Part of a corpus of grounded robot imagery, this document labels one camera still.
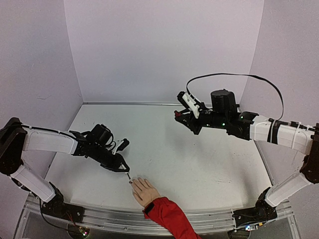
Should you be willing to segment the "red nail polish bottle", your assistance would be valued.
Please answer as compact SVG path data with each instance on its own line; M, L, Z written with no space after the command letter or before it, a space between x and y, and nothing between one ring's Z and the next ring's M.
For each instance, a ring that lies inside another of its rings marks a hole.
M181 112L174 111L174 115L175 115L175 117L180 117L181 116Z

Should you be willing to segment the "red jacket sleeve forearm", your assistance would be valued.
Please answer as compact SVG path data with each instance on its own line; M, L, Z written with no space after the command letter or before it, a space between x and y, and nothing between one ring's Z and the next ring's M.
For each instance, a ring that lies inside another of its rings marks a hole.
M150 219L167 229L175 239L200 239L182 209L167 197L160 197L143 210Z

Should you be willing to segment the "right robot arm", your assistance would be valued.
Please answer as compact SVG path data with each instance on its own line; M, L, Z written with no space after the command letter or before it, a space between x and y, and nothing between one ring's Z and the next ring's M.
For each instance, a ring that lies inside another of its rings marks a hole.
M299 172L267 190L262 201L272 208L302 188L319 182L319 127L299 122L284 122L252 112L238 112L233 92L211 92L212 108L207 108L191 94L181 91L177 100L184 110L175 111L175 120L195 135L203 127L226 130L228 135L244 140L265 141L304 154Z

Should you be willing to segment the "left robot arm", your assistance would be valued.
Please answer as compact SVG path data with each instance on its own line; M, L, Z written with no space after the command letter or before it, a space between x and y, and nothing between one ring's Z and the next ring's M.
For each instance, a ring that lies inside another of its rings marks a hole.
M116 173L128 174L130 168L120 154L130 142L114 140L112 132L103 124L91 131L59 131L24 125L19 118L11 118L0 130L0 172L20 187L32 192L54 216L67 213L59 190L37 175L22 159L24 151L48 151L91 158L101 167Z

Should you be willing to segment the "mannequin hand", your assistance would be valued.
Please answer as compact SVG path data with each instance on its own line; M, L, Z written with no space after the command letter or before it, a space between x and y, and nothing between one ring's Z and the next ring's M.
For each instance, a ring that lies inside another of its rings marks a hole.
M140 177L133 179L130 181L130 185L133 189L133 197L143 208L161 197L158 190L147 179Z

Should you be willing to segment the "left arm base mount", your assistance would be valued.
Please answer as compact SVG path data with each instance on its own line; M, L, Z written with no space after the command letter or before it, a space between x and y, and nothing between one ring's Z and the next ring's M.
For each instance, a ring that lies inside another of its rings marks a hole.
M81 206L65 203L64 197L58 189L55 189L55 196L49 202L42 203L40 209L45 215L74 223L82 222L85 211Z

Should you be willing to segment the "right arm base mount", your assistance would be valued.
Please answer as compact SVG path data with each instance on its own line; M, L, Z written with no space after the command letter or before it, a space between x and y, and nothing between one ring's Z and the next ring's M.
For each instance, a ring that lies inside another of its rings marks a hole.
M259 196L254 207L235 210L232 217L235 219L236 228L247 225L265 223L277 218L276 207L270 206L265 198L270 187Z

